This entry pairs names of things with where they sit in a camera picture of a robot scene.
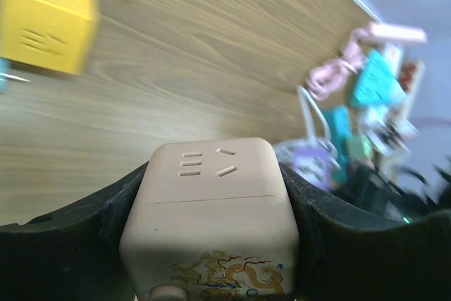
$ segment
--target yellow cube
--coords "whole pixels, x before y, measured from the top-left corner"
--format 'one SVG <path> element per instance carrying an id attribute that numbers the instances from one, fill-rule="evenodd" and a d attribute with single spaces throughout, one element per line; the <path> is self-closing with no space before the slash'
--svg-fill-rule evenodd
<path id="1" fill-rule="evenodd" d="M 97 26 L 96 0 L 1 0 L 0 56 L 77 74 Z"/>

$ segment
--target pink cable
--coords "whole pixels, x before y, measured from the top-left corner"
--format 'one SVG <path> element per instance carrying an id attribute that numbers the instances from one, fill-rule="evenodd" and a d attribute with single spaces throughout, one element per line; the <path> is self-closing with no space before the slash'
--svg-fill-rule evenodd
<path id="1" fill-rule="evenodd" d="M 310 71 L 307 88 L 315 100 L 324 100 L 330 93 L 341 90 L 348 75 L 364 67 L 366 55 L 357 42 L 367 35 L 364 28 L 353 30 L 349 42 L 340 50 L 340 58 L 331 59 Z"/>

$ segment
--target wooden surface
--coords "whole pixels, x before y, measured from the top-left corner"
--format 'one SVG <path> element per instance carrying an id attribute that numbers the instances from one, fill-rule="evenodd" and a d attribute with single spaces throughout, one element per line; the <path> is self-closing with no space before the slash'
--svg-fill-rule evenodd
<path id="1" fill-rule="evenodd" d="M 103 188 L 167 142 L 302 136 L 295 85 L 369 20 L 351 0 L 99 0 L 99 8 L 83 75 L 16 65 L 13 74 L 32 82 L 9 82 L 0 97 L 0 223 Z"/>

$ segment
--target purple object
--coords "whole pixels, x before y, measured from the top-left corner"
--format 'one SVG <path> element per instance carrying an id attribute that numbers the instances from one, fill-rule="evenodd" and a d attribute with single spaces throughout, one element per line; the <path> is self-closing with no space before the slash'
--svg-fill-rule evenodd
<path id="1" fill-rule="evenodd" d="M 312 185 L 331 192 L 328 158 L 329 154 L 323 147 L 315 145 L 299 147 L 294 152 L 291 168 Z"/>

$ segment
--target rounded beige knob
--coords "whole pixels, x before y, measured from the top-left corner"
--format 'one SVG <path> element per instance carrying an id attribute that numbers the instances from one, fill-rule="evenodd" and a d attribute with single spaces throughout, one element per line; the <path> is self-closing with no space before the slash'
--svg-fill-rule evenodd
<path id="1" fill-rule="evenodd" d="M 175 285 L 160 285 L 152 289 L 149 301 L 187 301 L 188 296 L 183 288 Z"/>

